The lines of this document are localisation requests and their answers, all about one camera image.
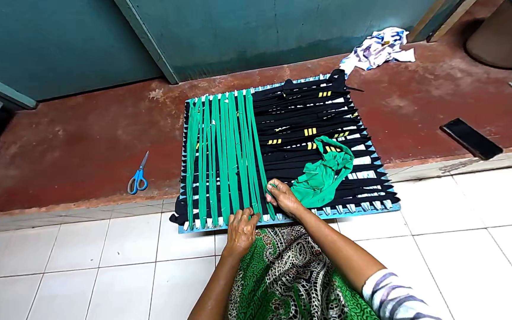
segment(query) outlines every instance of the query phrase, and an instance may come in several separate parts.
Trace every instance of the teal door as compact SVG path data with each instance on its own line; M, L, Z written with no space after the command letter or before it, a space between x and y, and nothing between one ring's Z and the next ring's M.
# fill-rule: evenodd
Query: teal door
M433 1L116 0L174 82L350 52L375 30L413 28Z
M162 75L113 0L0 0L0 83L33 100Z

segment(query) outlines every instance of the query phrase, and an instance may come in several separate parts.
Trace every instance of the hand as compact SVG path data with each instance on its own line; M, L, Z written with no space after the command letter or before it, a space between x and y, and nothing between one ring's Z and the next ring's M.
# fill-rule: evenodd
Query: hand
M280 180L270 180L268 182L267 188L268 191L272 193L272 195L266 193L266 201L270 202L275 207L280 207L291 217L298 219L300 214L308 211L295 197L294 193L291 191L288 185L281 182Z
M254 210L248 207L237 210L236 215L228 218L228 240L223 250L224 255L232 255L242 258L256 239L256 223L260 220L260 214L254 214Z

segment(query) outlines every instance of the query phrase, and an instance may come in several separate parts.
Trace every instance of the light blue wooden frame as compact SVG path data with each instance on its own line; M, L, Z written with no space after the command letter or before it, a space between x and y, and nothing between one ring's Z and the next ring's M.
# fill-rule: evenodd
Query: light blue wooden frame
M301 83L301 82L305 82L305 81L326 79L327 77L329 77L329 74L327 74L327 75L319 75L319 76L316 76L316 77L309 77L309 78L306 78L306 79L299 79L299 80L294 81L294 83ZM280 86L282 84L283 83L277 83L277 84L266 85L264 87L258 87L258 88L253 88L253 89L254 89L254 91L261 91L261 90L265 90L265 89L269 89L269 88L273 88L273 87L278 87L278 86ZM187 133L187 124L183 123L183 139L185 139L185 134L186 133ZM370 141L365 143L365 146L369 147L368 150L375 150L373 144ZM185 149L182 150L181 156L182 156L181 160L186 160L187 159L187 154L185 153ZM375 153L371 157L374 157L374 156L378 156L376 151L375 151ZM374 164L380 164L380 161L375 161ZM378 171L386 173L384 168L380 168L380 169L378 169ZM181 186L180 186L180 192L181 193L184 191L184 189L183 189L184 186L185 186L184 184L181 184ZM372 208L371 210L368 210L368 211L364 210L361 206L356 206L355 212L351 212L349 209L344 207L342 214L340 214L337 209L331 209L331 212L325 212L323 210L321 210L321 211L317 210L317 216L324 220L324 219L334 219L334 218L338 218L338 217L350 217L350 216L362 216L362 215L380 214L380 213L383 213L383 212L398 211L400 209L401 209L400 203L393 203L393 206L390 209L386 209L385 208L385 209L378 210L376 208ZM273 225L273 224L281 224L281 223L289 223L289 222L294 222L294 220L292 220L289 217L287 217L286 215L284 215L282 220L270 220L268 222L264 222L263 221L263 222L258 222L257 225ZM206 232L206 231L222 230L222 229L227 229L227 228L228 228L228 226L224 225L222 227L215 227L215 228L205 228L205 229L196 229L196 228L194 228L193 230L189 230L189 229L185 230L185 229L183 229L183 226L180 225L178 230L179 230L179 233L191 233L191 232Z

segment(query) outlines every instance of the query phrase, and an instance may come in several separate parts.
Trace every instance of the green paisley sarong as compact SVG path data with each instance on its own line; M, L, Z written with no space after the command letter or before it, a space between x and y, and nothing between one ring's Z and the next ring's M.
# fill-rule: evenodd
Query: green paisley sarong
M256 230L234 279L229 318L378 319L300 225Z

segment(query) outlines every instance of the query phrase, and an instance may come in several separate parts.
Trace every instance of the smartphone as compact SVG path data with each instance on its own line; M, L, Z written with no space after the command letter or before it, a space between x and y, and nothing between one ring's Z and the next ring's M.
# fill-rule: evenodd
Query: smartphone
M503 153L501 147L459 118L440 126L440 129L481 160L489 160Z

